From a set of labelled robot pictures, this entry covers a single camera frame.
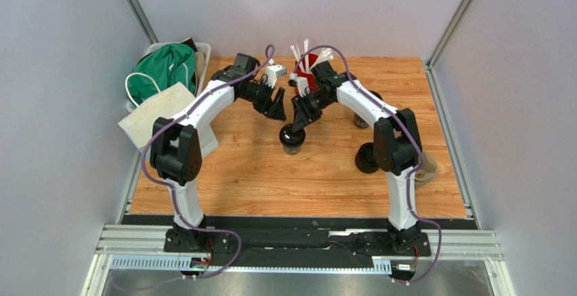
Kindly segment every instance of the gray wall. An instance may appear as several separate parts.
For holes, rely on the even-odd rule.
[[[476,0],[437,67],[518,295],[574,295],[577,0]]]
[[[146,41],[124,0],[0,1],[0,294],[78,295],[134,157],[116,122]]]
[[[291,56],[304,38],[349,56],[428,58],[460,0],[140,0],[161,41],[193,36],[217,56]]]

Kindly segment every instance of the brown object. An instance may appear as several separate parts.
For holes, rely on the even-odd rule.
[[[425,166],[419,169],[414,175],[414,186],[417,188],[432,181],[439,173],[439,165],[435,162],[431,154],[424,150],[423,157],[425,157]]]
[[[275,62],[294,64],[277,57]],[[439,174],[416,191],[416,209],[425,217],[466,217],[451,167],[435,104],[419,58],[348,58],[363,86],[383,100],[416,114],[423,149],[439,164]],[[207,77],[234,61],[211,58]],[[342,62],[331,62],[344,71]],[[277,85],[289,89],[288,77]],[[273,121],[237,100],[211,123],[220,147],[205,158],[198,175],[198,198],[211,215],[296,215],[377,217],[389,213],[387,179],[355,166],[360,145],[372,141],[372,130],[358,129],[353,111],[335,103],[306,127],[299,154],[288,155],[278,139],[280,128],[293,120],[291,94],[284,98],[287,122]],[[131,213],[173,213],[168,190],[140,175]]]

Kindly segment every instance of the red cup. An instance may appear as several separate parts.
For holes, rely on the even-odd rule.
[[[316,58],[318,58],[318,55],[309,54],[309,66],[312,66],[312,64],[316,61]],[[305,68],[305,60],[304,59],[303,59],[303,62],[301,64],[303,65],[303,68]],[[311,93],[318,89],[318,86],[316,85],[316,83],[314,81],[313,74],[306,74],[306,73],[302,72],[299,67],[297,67],[297,76],[298,77],[305,77],[307,79],[307,81],[309,82],[309,89],[310,89]],[[299,95],[299,89],[298,88],[295,88],[295,94]]]

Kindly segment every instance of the wooden table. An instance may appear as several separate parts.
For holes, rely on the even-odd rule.
[[[233,62],[212,58],[207,77]],[[351,72],[370,90],[399,109],[416,114],[423,149],[440,166],[439,175],[416,190],[416,209],[425,217],[465,217],[445,140],[418,58],[348,58]],[[292,58],[275,58],[290,66]],[[331,62],[344,71],[340,60]],[[293,120],[294,89],[288,77],[277,82],[286,88],[284,108]],[[354,163],[358,148],[372,141],[371,129],[358,129],[353,112],[335,103],[322,118],[305,128],[307,138],[299,154],[288,155],[278,140],[282,121],[273,121],[237,100],[211,123],[220,147],[204,159],[198,175],[200,205],[211,215],[295,215],[381,217],[389,212],[387,180],[382,171],[360,172]],[[141,173],[131,213],[173,213],[168,191]]]

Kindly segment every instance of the green cloth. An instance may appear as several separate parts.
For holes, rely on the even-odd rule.
[[[140,60],[133,72],[151,76],[161,91],[179,82],[187,87],[188,82],[188,90],[194,94],[196,86],[192,78],[195,63],[194,50],[191,47],[181,43],[170,43]],[[188,78],[183,64],[188,67]],[[149,78],[139,75],[129,79],[128,92],[138,104],[158,93]]]

